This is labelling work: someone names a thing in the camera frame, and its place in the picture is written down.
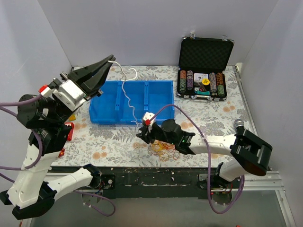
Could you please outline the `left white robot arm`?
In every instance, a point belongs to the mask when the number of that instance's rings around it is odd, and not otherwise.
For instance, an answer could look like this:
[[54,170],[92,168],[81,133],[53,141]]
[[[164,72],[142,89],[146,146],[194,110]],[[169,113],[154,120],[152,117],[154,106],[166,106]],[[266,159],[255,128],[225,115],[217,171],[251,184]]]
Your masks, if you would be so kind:
[[101,172],[91,164],[56,180],[45,179],[51,164],[63,151],[72,127],[66,122],[85,102],[102,95],[113,55],[89,66],[61,73],[39,89],[38,95],[23,95],[14,103],[16,119],[31,130],[27,154],[18,168],[18,176],[0,199],[13,205],[18,220],[36,218],[64,195],[81,187],[96,189],[101,185]]

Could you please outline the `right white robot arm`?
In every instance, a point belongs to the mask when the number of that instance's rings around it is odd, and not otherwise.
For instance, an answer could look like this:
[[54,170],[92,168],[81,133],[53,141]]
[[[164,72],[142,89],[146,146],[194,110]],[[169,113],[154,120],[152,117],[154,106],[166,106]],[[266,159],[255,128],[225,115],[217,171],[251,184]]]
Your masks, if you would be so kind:
[[265,176],[273,149],[263,139],[245,129],[240,120],[235,121],[235,126],[235,135],[204,139],[201,135],[182,130],[175,120],[168,119],[161,126],[155,122],[144,124],[136,136],[147,144],[156,140],[172,144],[184,155],[211,153],[232,156],[233,160],[221,162],[210,175],[209,183],[213,188],[225,188],[242,175]]

